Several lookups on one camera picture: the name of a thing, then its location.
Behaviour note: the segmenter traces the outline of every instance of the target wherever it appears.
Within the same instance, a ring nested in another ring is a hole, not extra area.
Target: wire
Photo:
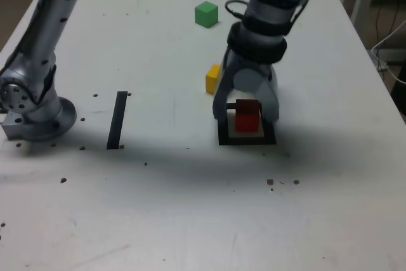
[[[388,36],[386,36],[382,41],[380,41],[379,43],[377,43],[375,46],[372,47],[372,49],[370,50],[370,52],[371,52],[371,54],[378,60],[378,63],[381,63],[382,61],[379,59],[379,57],[378,57],[376,54],[374,54],[375,49],[376,49],[378,46],[380,46],[382,43],[384,43],[385,41],[387,41],[387,40],[388,40],[394,33],[396,33],[397,30],[399,30],[405,23],[406,23],[406,19],[405,19],[391,34],[389,34]],[[392,70],[391,70],[389,67],[387,67],[387,69],[388,69],[389,73],[393,76],[394,79],[396,79],[398,82],[400,82],[400,83],[406,85],[406,82],[401,81],[400,79],[398,79],[398,78],[393,74]]]
[[[376,43],[379,42],[378,20],[379,20],[380,14],[381,14],[381,9],[382,9],[382,3],[379,6],[378,13],[377,13],[376,19],[375,19]],[[376,56],[379,59],[379,50],[376,51]],[[378,71],[378,73],[382,73],[382,79],[385,80],[385,74],[383,73],[383,69],[381,67],[381,62],[379,60],[378,60],[378,65],[377,65],[377,71]]]
[[[226,4],[224,5],[224,7],[226,8],[227,12],[229,12],[231,15],[233,15],[234,17],[236,17],[236,18],[238,18],[238,19],[243,19],[243,17],[244,17],[243,14],[234,12],[233,10],[231,10],[231,9],[228,7],[228,5],[229,5],[229,4],[232,4],[232,3],[242,3],[242,4],[244,4],[244,5],[247,6],[247,5],[248,5],[248,2],[247,2],[247,1],[244,1],[244,0],[229,0],[229,1],[227,1]]]
[[[383,3],[381,2],[381,5],[380,5],[380,7],[379,7],[379,10],[378,10],[378,13],[377,13],[377,17],[376,17],[376,20],[375,20],[375,30],[376,30],[376,41],[377,41],[377,45],[379,45],[379,46],[377,47],[377,50],[376,50],[376,57],[377,57],[377,59],[378,59],[377,71],[378,71],[378,73],[380,73],[380,72],[382,73],[382,79],[383,79],[383,81],[384,81],[384,80],[385,80],[385,74],[384,74],[383,68],[382,68],[382,66],[381,66],[381,59],[380,59],[380,57],[379,57],[379,51],[384,47],[384,45],[386,44],[386,41],[385,41],[385,40],[382,41],[382,42],[383,42],[382,44],[381,44],[381,43],[378,43],[378,41],[379,41],[379,31],[378,31],[378,26],[377,26],[377,23],[378,23],[378,20],[379,20],[379,15],[380,15],[381,9],[382,9],[382,5],[383,5]],[[397,16],[398,16],[399,9],[400,9],[400,0],[396,0],[395,15],[393,16],[392,24],[391,24],[390,30],[389,30],[389,32],[388,32],[387,38],[389,38],[389,36],[390,36],[391,33],[392,33],[393,26],[395,25],[395,22],[396,22],[396,18],[397,18]],[[387,69],[389,70],[390,74],[391,74],[397,81],[400,81],[399,79],[397,79],[397,78],[393,75],[392,71],[390,71],[390,69],[389,69],[388,67],[387,67]]]

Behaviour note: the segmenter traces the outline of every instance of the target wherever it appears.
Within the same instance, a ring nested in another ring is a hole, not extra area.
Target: black cable
[[[229,0],[229,1],[226,1],[226,4],[224,5],[224,7],[226,8],[226,10],[227,10],[227,12],[229,12],[231,15],[233,15],[234,17],[236,17],[236,18],[238,18],[238,19],[243,19],[243,17],[244,17],[244,14],[241,14],[241,13],[237,13],[237,12],[234,12],[233,10],[231,10],[229,7],[228,7],[228,5],[229,4],[232,4],[232,3],[241,3],[241,4],[244,4],[244,5],[248,5],[248,2],[247,1],[244,1],[244,0]]]

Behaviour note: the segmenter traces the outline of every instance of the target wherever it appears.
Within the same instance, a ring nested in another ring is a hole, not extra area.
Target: black tape strip
[[[115,98],[115,106],[108,134],[107,149],[119,149],[122,121],[124,120],[124,112],[126,110],[127,91],[118,91]]]

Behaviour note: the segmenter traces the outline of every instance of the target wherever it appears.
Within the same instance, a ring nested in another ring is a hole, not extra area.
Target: red cube
[[[240,133],[255,133],[259,129],[258,100],[235,102],[235,130]]]

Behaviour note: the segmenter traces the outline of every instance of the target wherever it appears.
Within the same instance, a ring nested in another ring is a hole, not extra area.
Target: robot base
[[[40,142],[66,133],[76,121],[74,104],[66,98],[59,98],[61,111],[52,120],[29,122],[21,114],[8,112],[3,129],[9,140]]]

